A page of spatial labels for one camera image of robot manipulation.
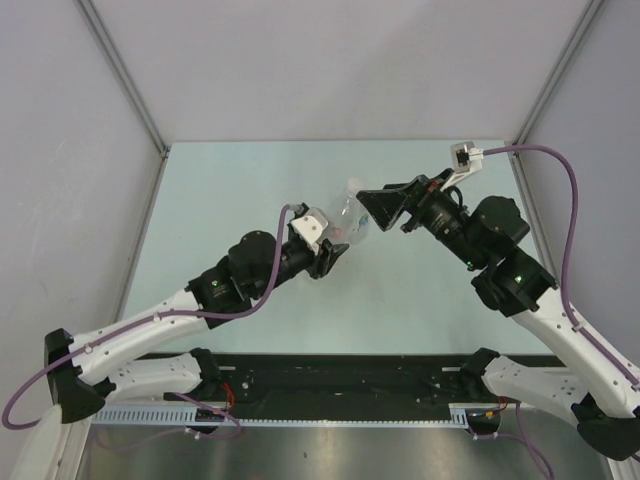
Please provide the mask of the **clear unlabeled plastic bottle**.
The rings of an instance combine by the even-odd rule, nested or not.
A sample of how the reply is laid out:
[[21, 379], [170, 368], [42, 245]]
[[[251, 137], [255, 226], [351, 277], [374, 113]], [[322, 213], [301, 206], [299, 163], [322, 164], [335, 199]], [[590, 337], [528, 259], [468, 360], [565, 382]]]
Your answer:
[[357, 245], [368, 234], [369, 214], [357, 199], [364, 184], [357, 178], [350, 178], [344, 189], [325, 209], [329, 221], [327, 238], [333, 244]]

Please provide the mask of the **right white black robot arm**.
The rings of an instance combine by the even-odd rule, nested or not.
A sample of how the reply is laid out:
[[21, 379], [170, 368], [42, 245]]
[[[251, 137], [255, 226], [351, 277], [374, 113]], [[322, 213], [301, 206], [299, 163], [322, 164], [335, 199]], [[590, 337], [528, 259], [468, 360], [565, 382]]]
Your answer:
[[378, 227], [391, 229], [404, 213], [405, 233], [422, 227], [476, 272], [471, 281], [490, 310], [537, 337], [569, 369], [541, 373], [489, 349], [463, 365], [461, 388], [473, 401], [491, 394], [529, 404], [576, 428], [594, 450], [617, 461], [639, 452], [639, 386], [633, 366], [588, 322], [562, 303], [555, 278], [519, 248], [529, 226], [515, 201], [488, 196], [474, 211], [441, 179], [419, 175], [406, 184], [362, 190], [356, 197]]

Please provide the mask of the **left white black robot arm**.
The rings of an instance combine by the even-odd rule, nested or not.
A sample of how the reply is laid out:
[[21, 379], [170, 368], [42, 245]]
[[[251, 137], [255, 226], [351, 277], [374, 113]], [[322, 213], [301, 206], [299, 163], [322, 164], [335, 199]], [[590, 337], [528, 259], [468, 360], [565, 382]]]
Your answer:
[[102, 330], [45, 336], [47, 384], [61, 421], [72, 424], [116, 399], [154, 394], [214, 397], [221, 376], [213, 354], [195, 348], [165, 360], [146, 354], [172, 340], [205, 333], [256, 312], [259, 304], [300, 273], [328, 275], [349, 248], [342, 234], [245, 234], [218, 263], [158, 305]]

